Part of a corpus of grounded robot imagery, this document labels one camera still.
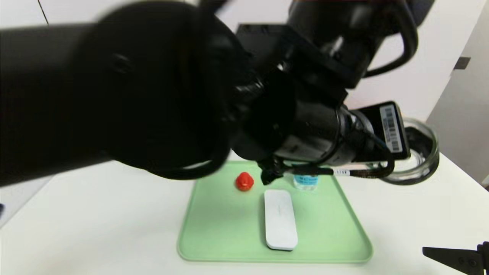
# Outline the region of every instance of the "red object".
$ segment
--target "red object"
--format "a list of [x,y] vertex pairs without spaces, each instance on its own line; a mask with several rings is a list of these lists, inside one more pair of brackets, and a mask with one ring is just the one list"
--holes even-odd
[[236,187],[241,191],[248,191],[253,186],[253,178],[246,172],[236,178]]

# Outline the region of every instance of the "barcode label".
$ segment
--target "barcode label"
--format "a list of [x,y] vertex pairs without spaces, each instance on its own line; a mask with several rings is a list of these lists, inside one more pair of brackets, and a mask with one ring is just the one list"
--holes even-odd
[[380,107],[380,118],[384,128],[385,144],[392,153],[402,152],[399,128],[394,105]]

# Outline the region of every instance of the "green tray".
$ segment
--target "green tray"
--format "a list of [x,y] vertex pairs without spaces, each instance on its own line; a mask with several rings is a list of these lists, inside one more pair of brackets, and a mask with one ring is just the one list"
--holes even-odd
[[[255,184],[239,191],[235,179],[248,172]],[[372,256],[372,245],[334,177],[321,176],[315,191],[293,186],[285,176],[268,186],[254,162],[230,161],[219,172],[197,181],[178,241],[178,252],[191,261],[359,263]],[[291,252],[271,250],[265,242],[264,191],[290,192],[299,242]]]

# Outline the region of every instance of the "black bracket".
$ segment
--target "black bracket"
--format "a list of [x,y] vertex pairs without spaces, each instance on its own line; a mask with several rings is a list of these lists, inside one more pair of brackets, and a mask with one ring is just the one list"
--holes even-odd
[[477,246],[477,250],[423,247],[423,255],[469,275],[484,275],[489,271],[489,242]]

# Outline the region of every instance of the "white table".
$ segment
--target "white table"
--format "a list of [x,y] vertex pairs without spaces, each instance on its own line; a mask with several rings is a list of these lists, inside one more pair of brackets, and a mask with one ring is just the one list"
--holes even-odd
[[365,264],[188,262],[177,238],[193,182],[112,161],[55,176],[1,231],[1,275],[455,274],[423,246],[489,241],[489,192],[445,156],[414,186],[339,178],[374,246]]

